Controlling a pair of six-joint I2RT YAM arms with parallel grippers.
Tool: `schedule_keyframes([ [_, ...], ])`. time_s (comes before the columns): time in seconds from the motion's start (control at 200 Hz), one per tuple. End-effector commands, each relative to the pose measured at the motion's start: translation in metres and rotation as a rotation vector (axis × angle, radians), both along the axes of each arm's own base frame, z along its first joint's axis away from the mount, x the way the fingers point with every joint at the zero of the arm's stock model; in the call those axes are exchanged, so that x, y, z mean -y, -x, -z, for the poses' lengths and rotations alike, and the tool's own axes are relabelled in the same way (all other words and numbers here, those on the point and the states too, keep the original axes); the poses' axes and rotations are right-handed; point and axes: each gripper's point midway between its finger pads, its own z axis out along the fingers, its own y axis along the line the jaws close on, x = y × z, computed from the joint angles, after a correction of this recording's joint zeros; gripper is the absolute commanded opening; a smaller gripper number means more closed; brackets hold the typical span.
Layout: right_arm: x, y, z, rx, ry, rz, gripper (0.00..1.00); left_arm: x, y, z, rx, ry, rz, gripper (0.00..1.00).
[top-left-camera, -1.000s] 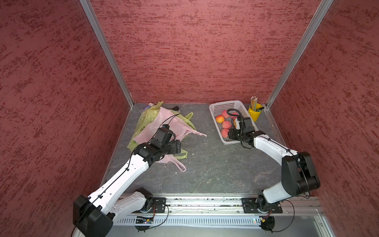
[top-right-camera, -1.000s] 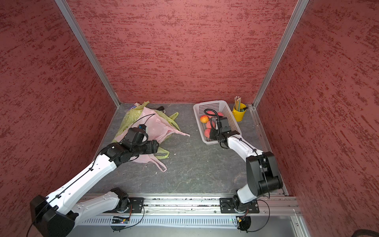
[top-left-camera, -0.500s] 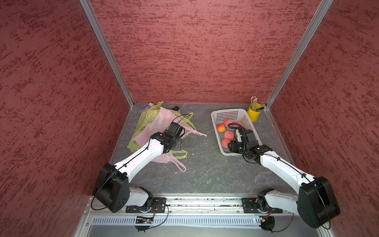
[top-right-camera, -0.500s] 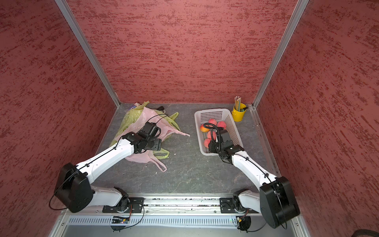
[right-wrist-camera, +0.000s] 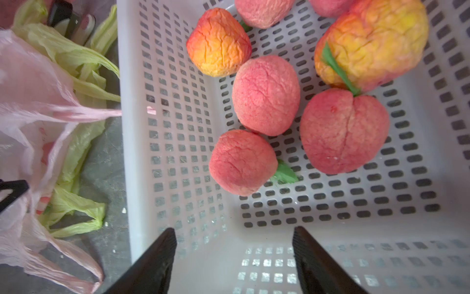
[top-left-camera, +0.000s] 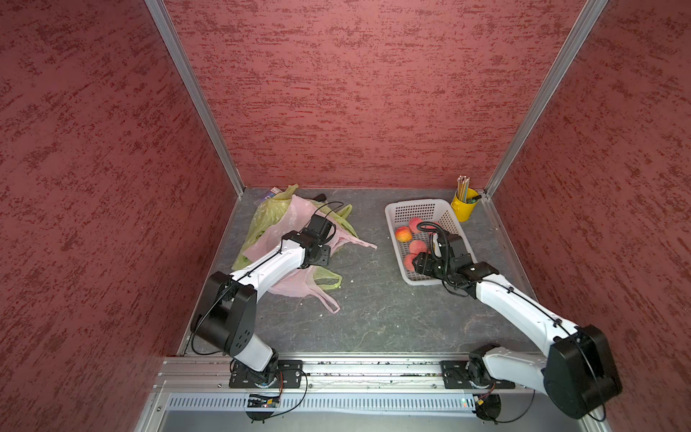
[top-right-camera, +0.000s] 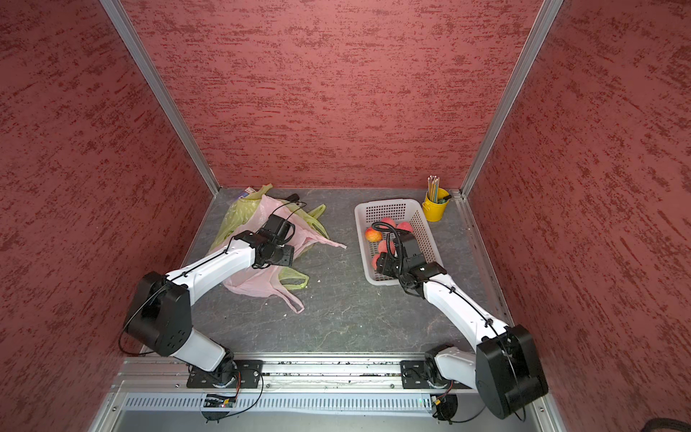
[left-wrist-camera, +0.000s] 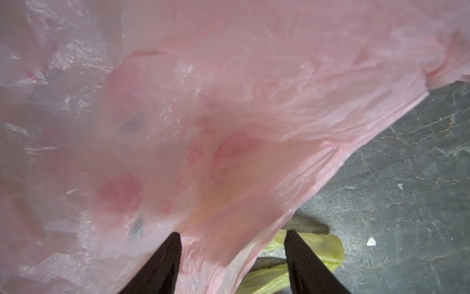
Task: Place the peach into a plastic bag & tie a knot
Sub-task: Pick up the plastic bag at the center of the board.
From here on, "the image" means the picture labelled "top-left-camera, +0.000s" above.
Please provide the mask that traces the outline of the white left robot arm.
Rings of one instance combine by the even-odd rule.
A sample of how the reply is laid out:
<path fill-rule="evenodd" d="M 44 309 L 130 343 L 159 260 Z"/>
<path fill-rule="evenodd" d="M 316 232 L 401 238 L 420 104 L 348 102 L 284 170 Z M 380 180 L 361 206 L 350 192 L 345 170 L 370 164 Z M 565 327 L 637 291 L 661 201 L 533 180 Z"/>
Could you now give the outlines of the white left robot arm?
<path fill-rule="evenodd" d="M 259 387 L 274 384 L 278 353 L 255 335 L 257 304 L 281 279 L 298 269 L 327 266 L 336 225 L 314 214 L 300 231 L 282 235 L 278 245 L 250 266 L 232 274 L 216 272 L 206 281 L 214 294 L 197 307 L 189 347 L 199 338 L 215 354 L 243 365 Z"/>

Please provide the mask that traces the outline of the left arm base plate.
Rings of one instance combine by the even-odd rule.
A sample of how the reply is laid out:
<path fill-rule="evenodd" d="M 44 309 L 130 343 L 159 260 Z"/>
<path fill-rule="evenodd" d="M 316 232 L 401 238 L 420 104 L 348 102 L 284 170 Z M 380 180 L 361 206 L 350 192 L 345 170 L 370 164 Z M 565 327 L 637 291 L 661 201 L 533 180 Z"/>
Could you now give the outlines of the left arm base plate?
<path fill-rule="evenodd" d="M 270 360 L 260 372 L 237 360 L 230 363 L 230 389 L 298 389 L 303 378 L 303 362 L 300 360 Z"/>

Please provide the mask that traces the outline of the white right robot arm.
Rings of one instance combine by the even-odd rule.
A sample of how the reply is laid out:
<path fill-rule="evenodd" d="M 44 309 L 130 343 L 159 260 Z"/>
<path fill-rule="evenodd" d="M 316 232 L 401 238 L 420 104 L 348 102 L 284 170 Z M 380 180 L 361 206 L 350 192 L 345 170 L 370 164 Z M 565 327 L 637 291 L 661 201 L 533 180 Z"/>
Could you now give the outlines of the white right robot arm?
<path fill-rule="evenodd" d="M 488 344 L 469 354 L 465 377 L 476 389 L 492 393 L 498 382 L 541 392 L 572 419 L 604 409 L 623 391 L 606 335 L 579 326 L 545 308 L 513 286 L 494 266 L 473 260 L 464 239 L 440 225 L 424 222 L 430 250 L 411 259 L 414 273 L 437 279 L 448 293 L 490 307 L 537 347 L 535 354 Z"/>

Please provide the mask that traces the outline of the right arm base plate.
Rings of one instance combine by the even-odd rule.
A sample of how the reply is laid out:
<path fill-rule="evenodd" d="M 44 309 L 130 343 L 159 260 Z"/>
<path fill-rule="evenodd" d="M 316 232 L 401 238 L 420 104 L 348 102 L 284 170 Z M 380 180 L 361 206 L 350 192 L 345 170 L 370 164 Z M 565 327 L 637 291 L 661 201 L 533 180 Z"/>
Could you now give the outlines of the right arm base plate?
<path fill-rule="evenodd" d="M 483 379 L 475 383 L 471 378 L 467 360 L 446 360 L 439 363 L 446 390 L 471 390 L 489 392 L 490 390 L 515 390 L 516 385 L 508 381 Z"/>

